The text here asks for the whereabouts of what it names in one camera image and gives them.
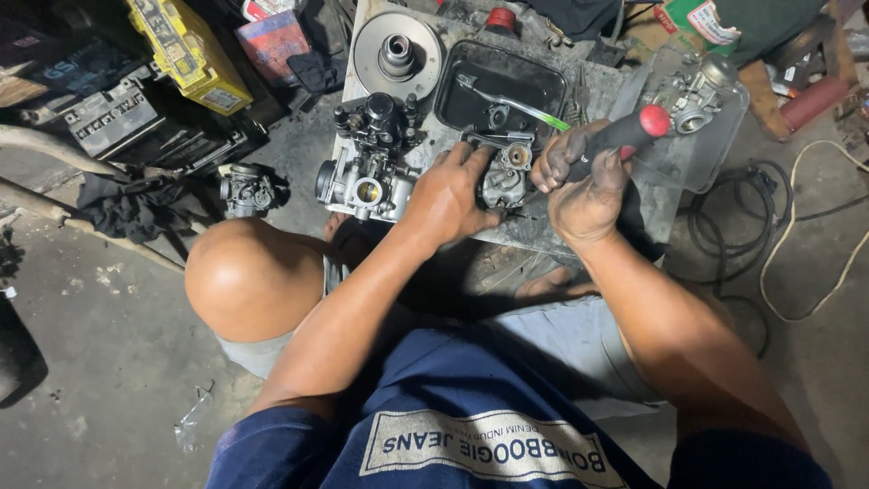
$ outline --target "clear plastic piece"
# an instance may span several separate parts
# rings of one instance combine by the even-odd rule
[[[178,440],[178,446],[184,450],[184,453],[191,453],[196,450],[196,425],[202,421],[202,418],[205,417],[214,404],[214,396],[211,395],[210,388],[205,390],[197,385],[196,395],[199,396],[199,400],[196,401],[193,409],[181,418],[181,423],[175,425],[175,438]]]

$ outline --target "left hand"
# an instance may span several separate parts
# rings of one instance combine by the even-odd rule
[[[416,181],[408,208],[399,226],[438,247],[498,225],[501,211],[477,206],[477,182],[492,159],[495,148],[487,144],[476,151],[471,144],[457,143],[444,151]]]

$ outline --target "hand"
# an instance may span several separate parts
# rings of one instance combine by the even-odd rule
[[[416,181],[408,208],[399,225],[422,237],[432,252],[501,222],[501,212],[477,207],[475,193],[495,149],[482,145],[476,151],[465,142],[444,151]]]
[[[549,193],[549,220],[555,232],[574,248],[615,232],[615,220],[630,178],[631,164],[622,165],[609,148],[594,158],[592,173],[581,182],[564,183],[570,164],[579,160],[588,138],[609,124],[595,121],[554,137],[534,162],[531,181]]]

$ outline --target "white cable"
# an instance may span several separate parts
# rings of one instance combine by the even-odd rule
[[[869,166],[864,165],[857,158],[851,156],[851,153],[849,153],[848,150],[843,148],[840,144],[834,143],[833,141],[827,141],[827,140],[815,141],[814,143],[810,143],[805,148],[803,148],[802,151],[799,152],[799,155],[797,155],[797,159],[794,160],[793,170],[791,170],[791,188],[793,188],[793,183],[797,177],[797,165],[799,165],[799,161],[803,158],[803,155],[805,155],[806,151],[808,151],[808,149],[811,148],[812,146],[814,146],[816,144],[822,144],[822,143],[832,144],[839,151],[841,151],[842,154],[845,155],[851,161],[851,163],[856,164],[859,168],[862,168],[865,171],[869,171]],[[803,319],[806,319],[806,318],[812,316],[818,309],[821,308],[822,305],[824,305],[824,303],[833,295],[833,293],[836,292],[839,289],[839,287],[841,287],[842,284],[845,282],[845,276],[847,276],[848,272],[851,270],[851,265],[853,265],[854,259],[857,257],[857,253],[859,253],[860,248],[862,248],[863,245],[866,244],[866,240],[869,239],[869,231],[867,231],[866,234],[863,235],[863,239],[861,239],[860,242],[857,244],[857,246],[854,248],[854,251],[851,252],[851,256],[848,258],[847,263],[845,263],[845,268],[842,269],[842,273],[839,275],[839,282],[836,283],[836,285],[833,287],[833,289],[830,290],[829,293],[827,293],[824,296],[824,298],[822,298],[820,300],[820,302],[818,302],[812,308],[812,310],[808,312],[808,314],[806,314],[802,318],[785,318],[773,306],[773,304],[769,300],[769,297],[766,296],[766,287],[764,286],[764,278],[766,277],[766,269],[769,268],[769,264],[771,264],[773,261],[773,258],[775,258],[775,253],[779,250],[781,245],[785,242],[785,240],[787,239],[787,236],[791,233],[791,229],[793,228],[793,225],[796,224],[796,222],[797,222],[797,199],[796,199],[796,197],[794,197],[793,201],[791,202],[791,222],[787,224],[787,227],[785,228],[785,233],[781,235],[781,239],[779,240],[778,243],[775,244],[775,246],[773,247],[773,251],[769,254],[769,258],[766,259],[766,262],[763,265],[763,269],[760,270],[760,294],[763,296],[763,300],[764,300],[764,302],[766,302],[766,306],[769,307],[770,310],[772,310],[775,313],[775,315],[779,317],[779,319],[781,319],[782,321],[785,321],[786,323],[796,323],[798,321],[802,321]]]
[[[509,272],[509,273],[507,274],[506,277],[502,278],[501,280],[498,280],[497,282],[494,283],[494,285],[492,285],[491,287],[487,288],[485,291],[480,292],[480,293],[477,294],[477,295],[478,295],[478,296],[481,296],[481,295],[485,294],[486,292],[491,291],[492,289],[494,289],[495,287],[497,287],[498,284],[500,284],[500,283],[503,282],[504,280],[507,280],[508,278],[510,278],[510,276],[513,275],[514,273],[516,273],[517,270],[519,270],[519,269],[522,268],[526,263],[528,263],[529,261],[531,261],[531,258],[534,258],[534,262],[531,264],[531,266],[537,265],[537,258],[539,258],[540,255],[541,255],[541,253],[540,253],[539,251],[537,251],[537,253],[534,254],[533,256],[530,256],[530,257],[528,257],[528,258],[525,258],[525,261],[523,261],[522,263],[520,263],[519,266],[517,266],[516,268],[513,268],[513,271]]]

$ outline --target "workbench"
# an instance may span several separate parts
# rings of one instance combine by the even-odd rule
[[[515,52],[520,56],[533,59],[550,66],[565,75],[568,87],[572,87],[579,76],[580,66],[584,66],[586,85],[590,88],[590,102],[587,114],[591,120],[610,117],[616,118],[630,112],[632,107],[614,107],[620,89],[625,83],[626,75],[616,69],[585,61],[593,43],[577,43],[572,49],[560,50],[558,53],[548,50],[542,44],[526,44],[520,41],[500,36],[453,20],[436,17],[383,0],[359,0],[356,7],[353,38],[371,17],[385,10],[403,10],[427,23],[441,39],[444,52],[444,62],[453,44],[462,39],[473,39],[485,44],[492,44],[505,50]],[[347,102],[368,93],[362,88],[355,76],[352,63],[349,64],[344,82],[342,100]],[[418,131],[426,134],[425,141],[408,151],[404,160],[407,166],[425,171],[435,160],[435,156],[453,147],[459,141],[461,132],[441,124],[431,107],[435,93],[426,97],[420,103],[424,114]],[[332,158],[344,161],[356,156],[353,142],[349,139],[335,137],[335,147]],[[669,241],[673,229],[673,221],[681,195],[680,189],[653,186],[642,181],[635,181],[640,193],[640,214],[646,224],[646,231],[654,242]],[[508,217],[498,227],[474,235],[474,238],[500,245],[515,246],[532,251],[539,251],[556,258],[575,259],[573,251],[559,238],[551,225],[547,214],[547,200],[544,197],[526,198],[527,202],[519,210],[508,214]],[[331,204],[331,211],[353,213],[352,210],[340,204]]]

